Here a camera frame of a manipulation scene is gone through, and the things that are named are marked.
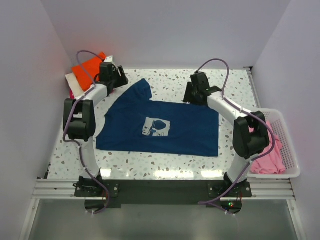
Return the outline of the white plastic basket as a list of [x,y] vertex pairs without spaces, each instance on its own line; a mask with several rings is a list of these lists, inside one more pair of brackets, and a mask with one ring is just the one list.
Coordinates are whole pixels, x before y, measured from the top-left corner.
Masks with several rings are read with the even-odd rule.
[[257,174],[250,171],[247,176],[249,178],[256,179],[283,180],[299,177],[301,174],[301,168],[287,127],[287,123],[282,113],[275,109],[258,107],[252,108],[252,111],[261,111],[264,114],[265,119],[270,122],[273,133],[278,136],[280,142],[282,143],[280,154],[282,157],[282,162],[285,166],[285,171],[281,174]]

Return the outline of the pink t-shirt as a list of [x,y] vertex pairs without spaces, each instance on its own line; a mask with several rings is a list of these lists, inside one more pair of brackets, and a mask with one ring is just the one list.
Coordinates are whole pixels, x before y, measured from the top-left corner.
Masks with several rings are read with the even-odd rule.
[[286,171],[286,167],[281,156],[283,144],[275,133],[274,139],[275,146],[272,152],[258,160],[255,160],[250,167],[251,173],[260,175],[278,175],[283,174]]

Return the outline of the white folded t-shirt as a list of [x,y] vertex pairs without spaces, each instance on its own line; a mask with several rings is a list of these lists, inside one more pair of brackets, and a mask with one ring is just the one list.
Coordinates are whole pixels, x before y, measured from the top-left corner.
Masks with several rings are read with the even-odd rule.
[[69,86],[69,91],[72,90],[74,98],[77,98],[84,94],[76,76],[73,73],[69,73],[65,75],[65,79]]

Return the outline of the blue mickey t-shirt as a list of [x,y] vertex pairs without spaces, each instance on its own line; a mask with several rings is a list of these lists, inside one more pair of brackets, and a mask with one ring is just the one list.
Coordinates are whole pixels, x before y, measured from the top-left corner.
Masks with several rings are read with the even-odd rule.
[[219,114],[207,106],[154,101],[142,79],[105,114],[96,137],[101,151],[146,152],[217,157]]

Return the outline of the orange folded t-shirt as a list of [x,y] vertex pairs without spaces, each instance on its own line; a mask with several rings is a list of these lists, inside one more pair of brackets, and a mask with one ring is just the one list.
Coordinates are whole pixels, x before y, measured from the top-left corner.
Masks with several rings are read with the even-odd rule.
[[94,77],[100,72],[100,63],[106,59],[105,53],[102,51],[97,56],[82,63],[84,70],[79,64],[71,68],[81,89],[85,92],[93,84]]

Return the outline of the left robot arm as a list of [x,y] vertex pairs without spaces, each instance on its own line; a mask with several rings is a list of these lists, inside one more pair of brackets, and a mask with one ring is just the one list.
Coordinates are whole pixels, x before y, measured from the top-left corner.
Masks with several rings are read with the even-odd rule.
[[96,132],[95,107],[114,89],[128,83],[129,80],[121,65],[102,62],[90,88],[81,96],[74,99],[67,98],[64,101],[62,140],[77,145],[82,169],[80,177],[91,179],[85,189],[92,196],[99,196],[104,190],[104,184],[98,180],[100,169],[93,145],[93,136]]

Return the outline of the red folded t-shirt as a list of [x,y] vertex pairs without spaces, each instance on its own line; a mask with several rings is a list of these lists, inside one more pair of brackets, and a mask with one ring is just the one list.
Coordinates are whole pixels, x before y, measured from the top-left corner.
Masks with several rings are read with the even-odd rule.
[[69,90],[69,98],[70,99],[74,99],[75,98],[71,89]]

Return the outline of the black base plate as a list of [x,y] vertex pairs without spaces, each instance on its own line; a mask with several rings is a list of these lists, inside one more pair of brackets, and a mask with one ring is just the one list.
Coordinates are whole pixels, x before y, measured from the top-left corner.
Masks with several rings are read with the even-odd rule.
[[197,205],[218,196],[209,206],[218,206],[229,213],[239,213],[242,200],[252,197],[250,183],[236,185],[230,192],[224,180],[103,180],[80,177],[73,184],[74,195],[85,198],[88,211],[97,213],[123,205]]

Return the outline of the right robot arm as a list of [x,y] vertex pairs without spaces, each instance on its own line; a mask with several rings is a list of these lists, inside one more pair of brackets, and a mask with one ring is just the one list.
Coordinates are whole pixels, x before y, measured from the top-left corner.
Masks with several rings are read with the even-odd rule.
[[190,76],[183,102],[207,106],[218,112],[233,126],[232,146],[235,151],[231,167],[224,174],[223,192],[230,197],[240,190],[245,182],[254,157],[270,145],[268,125],[261,111],[252,112],[223,95],[223,90],[210,86],[204,72]]

